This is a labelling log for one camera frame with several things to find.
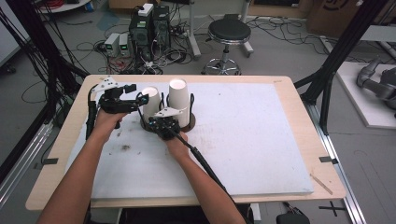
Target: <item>wooden table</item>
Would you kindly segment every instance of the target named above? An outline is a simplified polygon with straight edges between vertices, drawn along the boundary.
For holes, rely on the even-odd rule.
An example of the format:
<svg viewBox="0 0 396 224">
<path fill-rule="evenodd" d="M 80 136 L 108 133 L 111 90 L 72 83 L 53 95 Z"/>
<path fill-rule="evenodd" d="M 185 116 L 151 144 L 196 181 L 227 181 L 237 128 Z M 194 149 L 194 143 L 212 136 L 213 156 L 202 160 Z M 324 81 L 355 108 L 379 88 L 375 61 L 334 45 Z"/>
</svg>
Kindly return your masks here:
<svg viewBox="0 0 396 224">
<path fill-rule="evenodd" d="M 106 76 L 91 75 L 78 93 L 76 101 L 62 127 L 49 158 L 59 158 L 57 164 L 45 165 L 26 202 L 29 210 L 42 210 L 50 195 L 64 176 L 70 152 L 78 139 L 81 124 L 87 118 L 87 95 L 90 88 Z M 342 199 L 346 191 L 331 162 L 321 162 L 320 157 L 328 156 L 322 145 L 312 120 L 309 118 L 300 96 L 288 77 L 266 76 L 113 76 L 118 82 L 168 82 L 172 77 L 182 77 L 188 83 L 267 83 L 274 84 L 276 92 L 289 121 L 294 138 L 301 151 L 307 171 L 314 185 L 314 192 L 305 195 L 269 195 L 237 197 L 237 203 L 259 203 L 292 200 Z M 198 204 L 195 198 L 158 199 L 115 199 L 92 200 L 92 207 L 134 207 Z"/>
</svg>

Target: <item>human hand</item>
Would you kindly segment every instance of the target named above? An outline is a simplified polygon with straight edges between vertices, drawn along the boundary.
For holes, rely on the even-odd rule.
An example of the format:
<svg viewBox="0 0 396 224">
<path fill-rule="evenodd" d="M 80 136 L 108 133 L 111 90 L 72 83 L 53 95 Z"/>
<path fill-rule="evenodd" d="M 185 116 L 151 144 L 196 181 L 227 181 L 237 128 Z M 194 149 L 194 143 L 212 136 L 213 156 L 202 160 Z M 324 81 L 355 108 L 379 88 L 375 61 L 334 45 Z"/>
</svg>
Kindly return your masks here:
<svg viewBox="0 0 396 224">
<path fill-rule="evenodd" d="M 188 142 L 189 137 L 185 133 L 180 132 L 180 136 Z M 176 161 L 190 157 L 187 147 L 178 138 L 174 137 L 171 140 L 165 141 L 165 144 Z"/>
<path fill-rule="evenodd" d="M 116 127 L 117 122 L 121 122 L 122 118 L 126 115 L 126 113 L 107 114 L 104 110 L 100 109 L 90 138 L 92 137 L 106 142 Z"/>
</svg>

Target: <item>human arm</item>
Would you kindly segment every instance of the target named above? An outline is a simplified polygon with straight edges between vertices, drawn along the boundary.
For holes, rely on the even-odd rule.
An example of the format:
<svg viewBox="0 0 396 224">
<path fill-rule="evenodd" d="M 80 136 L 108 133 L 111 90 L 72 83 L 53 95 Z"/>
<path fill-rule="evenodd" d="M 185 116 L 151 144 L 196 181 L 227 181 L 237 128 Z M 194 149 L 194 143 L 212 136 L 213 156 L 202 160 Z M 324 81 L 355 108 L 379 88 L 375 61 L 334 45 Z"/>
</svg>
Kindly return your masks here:
<svg viewBox="0 0 396 224">
<path fill-rule="evenodd" d="M 126 114 L 100 110 L 84 147 L 53 192 L 37 223 L 83 223 L 103 145 Z"/>
<path fill-rule="evenodd" d="M 187 135 L 183 132 L 180 132 L 180 135 L 186 141 L 188 140 Z M 186 146 L 177 138 L 168 140 L 165 144 L 189 179 L 210 223 L 245 223 L 226 192 L 191 159 Z"/>
</svg>

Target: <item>metal stool base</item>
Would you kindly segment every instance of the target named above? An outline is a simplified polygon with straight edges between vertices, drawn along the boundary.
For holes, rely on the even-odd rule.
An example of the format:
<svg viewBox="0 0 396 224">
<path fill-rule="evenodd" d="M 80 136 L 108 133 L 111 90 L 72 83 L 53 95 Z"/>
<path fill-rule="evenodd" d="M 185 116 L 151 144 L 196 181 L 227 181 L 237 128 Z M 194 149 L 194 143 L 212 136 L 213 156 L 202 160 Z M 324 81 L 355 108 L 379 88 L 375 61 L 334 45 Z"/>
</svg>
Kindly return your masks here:
<svg viewBox="0 0 396 224">
<path fill-rule="evenodd" d="M 207 63 L 201 72 L 202 75 L 236 75 L 240 76 L 241 69 L 239 65 L 231 59 L 223 61 L 222 59 L 212 59 Z"/>
</svg>

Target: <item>computer tower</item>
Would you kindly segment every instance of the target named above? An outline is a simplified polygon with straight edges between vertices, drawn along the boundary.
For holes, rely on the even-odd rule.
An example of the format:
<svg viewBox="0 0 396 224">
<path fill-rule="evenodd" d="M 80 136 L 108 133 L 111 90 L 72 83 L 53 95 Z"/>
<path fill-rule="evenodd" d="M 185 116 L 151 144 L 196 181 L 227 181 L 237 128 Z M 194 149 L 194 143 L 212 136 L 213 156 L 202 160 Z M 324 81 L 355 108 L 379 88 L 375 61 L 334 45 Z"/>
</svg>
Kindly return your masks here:
<svg viewBox="0 0 396 224">
<path fill-rule="evenodd" d="M 152 49 L 154 46 L 154 28 L 152 23 L 152 12 L 146 16 L 134 14 L 129 25 L 129 33 L 134 47 L 134 56 L 137 61 L 151 62 L 153 60 Z"/>
<path fill-rule="evenodd" d="M 170 41 L 170 22 L 169 22 L 169 6 L 156 6 L 152 12 L 154 21 L 154 34 L 157 40 L 157 46 L 160 49 L 171 47 Z"/>
</svg>

